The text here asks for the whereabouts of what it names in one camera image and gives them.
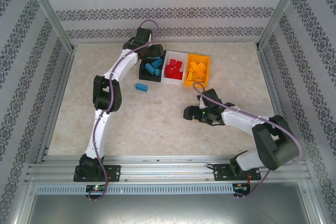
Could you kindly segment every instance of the red lego brick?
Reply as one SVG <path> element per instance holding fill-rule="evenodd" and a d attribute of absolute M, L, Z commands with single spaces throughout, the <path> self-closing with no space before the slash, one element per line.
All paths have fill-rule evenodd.
<path fill-rule="evenodd" d="M 175 66 L 176 66 L 177 68 L 181 68 L 181 66 L 182 66 L 182 62 L 178 60 L 178 61 L 176 62 L 176 64 L 175 64 Z"/>
<path fill-rule="evenodd" d="M 176 80 L 182 80 L 183 72 L 172 73 L 171 78 Z"/>
<path fill-rule="evenodd" d="M 179 68 L 174 68 L 174 69 L 172 70 L 172 73 L 178 73 L 179 71 L 180 71 Z"/>
<path fill-rule="evenodd" d="M 172 66 L 170 65 L 167 65 L 166 66 L 166 69 L 165 69 L 165 74 L 166 74 L 166 77 L 170 78 L 171 77 L 171 74 L 172 74 Z"/>
<path fill-rule="evenodd" d="M 169 66 L 175 67 L 176 60 L 170 59 Z"/>

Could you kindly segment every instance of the cable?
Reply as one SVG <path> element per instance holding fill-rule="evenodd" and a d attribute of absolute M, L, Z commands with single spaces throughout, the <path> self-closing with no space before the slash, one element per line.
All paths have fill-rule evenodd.
<path fill-rule="evenodd" d="M 246 116 L 248 116 L 248 117 L 250 117 L 250 118 L 253 118 L 253 119 L 261 120 L 261 121 L 263 121 L 263 122 L 265 122 L 265 123 L 270 124 L 271 126 L 277 128 L 277 129 L 281 130 L 281 131 L 284 132 L 286 135 L 288 135 L 288 136 L 294 141 L 294 143 L 296 144 L 296 146 L 297 146 L 297 148 L 298 148 L 298 150 L 299 150 L 299 156 L 298 156 L 298 158 L 297 158 L 295 161 L 293 161 L 293 162 L 291 162 L 291 163 L 288 163 L 288 164 L 284 164 L 283 166 L 288 166 L 288 165 L 294 165 L 294 164 L 297 164 L 297 163 L 302 159 L 302 153 L 303 153 L 303 151 L 302 151 L 302 147 L 301 147 L 299 141 L 298 141 L 298 140 L 297 140 L 297 139 L 296 139 L 296 138 L 295 138 L 289 131 L 287 131 L 287 130 L 284 129 L 283 127 L 279 126 L 278 124 L 273 123 L 273 122 L 271 122 L 271 121 L 269 121 L 269 120 L 266 120 L 266 119 L 264 119 L 264 118 L 262 118 L 262 117 L 260 117 L 260 116 L 253 115 L 253 114 L 248 113 L 248 112 L 246 112 L 246 111 L 244 111 L 244 110 L 236 109 L 236 108 L 234 108 L 234 107 L 228 107 L 228 106 L 226 106 L 226 105 L 224 105 L 224 104 L 221 104 L 220 102 L 217 102 L 217 101 L 215 101 L 215 100 L 213 100 L 213 99 L 207 97 L 207 96 L 204 95 L 202 92 L 200 92 L 200 90 L 196 87 L 196 84 L 199 84 L 199 85 L 203 88 L 203 91 L 202 91 L 202 92 L 204 92 L 204 91 L 205 91 L 205 88 L 204 88 L 203 84 L 201 84 L 201 83 L 199 83 L 199 82 L 194 82 L 194 83 L 193 83 L 193 88 L 196 90 L 197 93 L 200 94 L 201 97 L 204 97 L 206 100 L 211 101 L 211 102 L 217 104 L 218 106 L 224 107 L 224 108 L 226 108 L 226 109 L 228 109 L 228 110 L 231 110 L 231 111 L 233 111 L 233 112 L 237 112 L 237 113 L 246 115 Z M 265 176 L 264 176 L 264 177 L 262 178 L 262 180 L 258 183 L 258 185 L 253 189 L 253 191 L 251 191 L 247 196 L 245 196 L 245 198 L 249 197 L 250 195 L 252 195 L 253 193 L 255 193 L 256 190 L 258 190 L 258 189 L 260 188 L 260 186 L 262 185 L 262 183 L 263 183 L 263 182 L 265 181 L 265 179 L 267 178 L 269 172 L 270 172 L 270 170 L 268 170 L 268 171 L 266 172 Z"/>
<path fill-rule="evenodd" d="M 111 73 L 110 73 L 109 85 L 110 85 L 110 92 L 111 92 L 111 101 L 110 101 L 109 107 L 108 107 L 106 110 L 103 110 L 103 111 L 100 113 L 100 115 L 99 115 L 99 117 L 98 117 L 98 119 L 97 119 L 97 121 L 96 121 L 96 123 L 95 123 L 95 125 L 94 125 L 94 127 L 93 127 L 93 133 L 92 133 L 93 148 L 94 148 L 94 152 L 96 153 L 96 156 L 97 156 L 99 165 L 100 165 L 100 167 L 102 168 L 103 173 L 104 173 L 104 177 L 105 177 L 105 186 L 104 186 L 104 192 L 103 192 L 97 199 L 92 199 L 92 198 L 90 197 L 91 193 L 93 192 L 93 191 L 90 191 L 90 192 L 89 192 L 89 195 L 88 195 L 89 201 L 91 201 L 91 200 L 93 200 L 93 201 L 98 201 L 98 200 L 100 200 L 100 199 L 105 195 L 105 193 L 107 192 L 107 186 L 108 186 L 108 184 L 109 184 L 109 180 L 108 180 L 108 177 L 107 177 L 107 173 L 106 173 L 105 167 L 104 167 L 104 165 L 103 165 L 103 162 L 100 160 L 99 153 L 98 153 L 98 148 L 97 148 L 97 146 L 96 146 L 96 130 L 97 130 L 97 127 L 98 127 L 98 123 L 100 122 L 100 120 L 101 120 L 101 118 L 102 118 L 104 112 L 108 112 L 108 111 L 110 111 L 110 109 L 111 109 L 112 106 L 113 106 L 113 96 L 114 96 L 114 93 L 113 93 L 112 77 L 113 77 L 113 75 L 114 75 L 114 71 L 116 70 L 117 66 L 118 66 L 118 65 L 119 65 L 119 64 L 120 64 L 120 63 L 121 63 L 121 62 L 122 62 L 128 55 L 130 55 L 131 53 L 133 53 L 133 52 L 135 52 L 135 51 L 138 51 L 138 50 L 141 49 L 141 48 L 144 48 L 144 47 L 150 45 L 150 44 L 151 44 L 154 40 L 156 40 L 156 38 L 158 37 L 159 26 L 158 26 L 158 24 L 157 24 L 154 20 L 152 20 L 152 19 L 146 19 L 146 20 L 144 20 L 144 21 L 140 24 L 139 27 L 141 27 L 141 26 L 142 26 L 144 23 L 146 23 L 146 22 L 153 22 L 153 23 L 155 24 L 155 26 L 156 26 L 156 30 L 155 30 L 155 35 L 154 35 L 154 37 L 152 37 L 152 39 L 151 39 L 149 42 L 147 42 L 146 44 L 144 44 L 144 45 L 142 45 L 142 46 L 140 46 L 140 47 L 137 47 L 137 48 L 135 48 L 135 49 L 129 51 L 128 53 L 126 53 L 126 54 L 125 54 L 122 58 L 120 58 L 119 61 L 114 65 L 114 67 L 113 67 L 113 69 L 112 69 L 112 71 L 111 71 Z"/>

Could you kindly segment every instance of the patterned wallpaper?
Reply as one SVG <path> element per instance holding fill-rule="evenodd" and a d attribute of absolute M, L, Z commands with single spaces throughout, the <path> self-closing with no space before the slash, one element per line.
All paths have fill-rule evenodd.
<path fill-rule="evenodd" d="M 336 223 L 336 0 L 291 0 L 264 53 L 300 137 L 327 223 Z"/>
<path fill-rule="evenodd" d="M 67 52 L 37 0 L 0 0 L 0 223 L 39 152 Z"/>
<path fill-rule="evenodd" d="M 158 41 L 257 41 L 279 0 L 50 0 L 72 43 L 123 42 L 141 21 Z"/>

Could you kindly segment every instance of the yellow tray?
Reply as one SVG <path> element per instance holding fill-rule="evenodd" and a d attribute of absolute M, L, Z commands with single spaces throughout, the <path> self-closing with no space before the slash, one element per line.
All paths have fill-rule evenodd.
<path fill-rule="evenodd" d="M 201 82 L 204 87 L 208 85 L 208 80 L 209 80 L 209 70 L 210 70 L 210 57 L 205 56 L 205 55 L 195 55 L 195 54 L 188 54 L 188 59 L 187 59 L 187 64 L 185 66 L 185 75 L 184 75 L 184 85 L 185 86 L 193 86 L 193 83 L 195 82 L 195 79 L 198 79 L 197 77 L 193 76 L 192 81 L 187 81 L 187 76 L 188 76 L 188 69 L 190 67 L 190 62 L 195 61 L 196 64 L 203 63 L 206 66 L 206 69 L 204 71 L 206 77 L 203 78 L 203 82 Z"/>

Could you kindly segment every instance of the beige floor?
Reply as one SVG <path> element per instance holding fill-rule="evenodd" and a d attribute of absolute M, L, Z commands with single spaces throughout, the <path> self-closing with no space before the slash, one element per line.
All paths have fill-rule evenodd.
<path fill-rule="evenodd" d="M 239 43 L 163 43 L 165 50 L 211 57 L 208 88 L 223 102 L 259 115 L 273 115 L 255 46 Z M 78 46 L 48 155 L 81 155 L 93 126 L 94 77 L 116 61 L 122 44 Z M 140 81 L 139 62 L 121 83 L 122 106 L 108 133 L 106 155 L 235 155 L 255 148 L 248 134 L 230 126 L 211 127 L 183 119 L 198 105 L 192 87 Z M 148 93 L 135 83 L 149 86 Z"/>

